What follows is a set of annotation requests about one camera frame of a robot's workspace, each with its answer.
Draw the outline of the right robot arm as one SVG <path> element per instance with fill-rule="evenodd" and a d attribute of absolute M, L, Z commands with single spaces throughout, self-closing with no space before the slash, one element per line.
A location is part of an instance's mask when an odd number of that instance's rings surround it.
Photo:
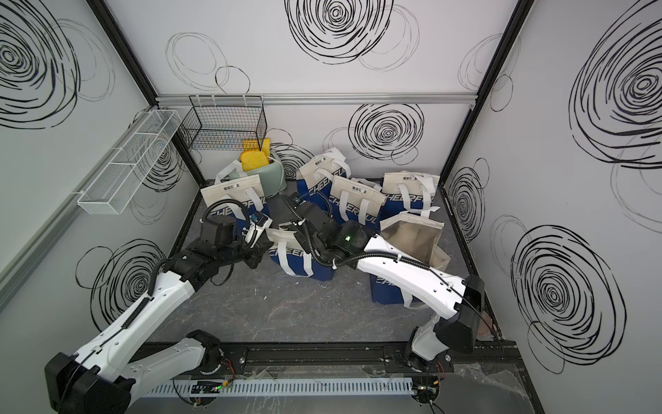
<path fill-rule="evenodd" d="M 291 229 L 314 262 L 334 270 L 351 267 L 373 274 L 418 298 L 434 317 L 414 330 L 410 351 L 426 361 L 453 350 L 474 350 L 484 309 L 484 281 L 447 274 L 393 246 L 384 236 L 355 221 L 338 224 L 318 205 L 285 195 Z"/>

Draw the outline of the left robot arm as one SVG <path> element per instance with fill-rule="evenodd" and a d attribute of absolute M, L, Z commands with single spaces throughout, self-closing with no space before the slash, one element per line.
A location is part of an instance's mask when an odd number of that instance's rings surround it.
<path fill-rule="evenodd" d="M 124 413 L 143 395 L 176 376 L 216 374 L 225 362 L 220 341 L 197 329 L 159 352 L 135 360 L 151 334 L 223 267 L 255 269 L 272 246 L 267 214 L 222 199 L 203 214 L 200 236 L 151 271 L 148 289 L 110 326 L 79 350 L 59 353 L 45 367 L 48 397 L 58 413 Z"/>

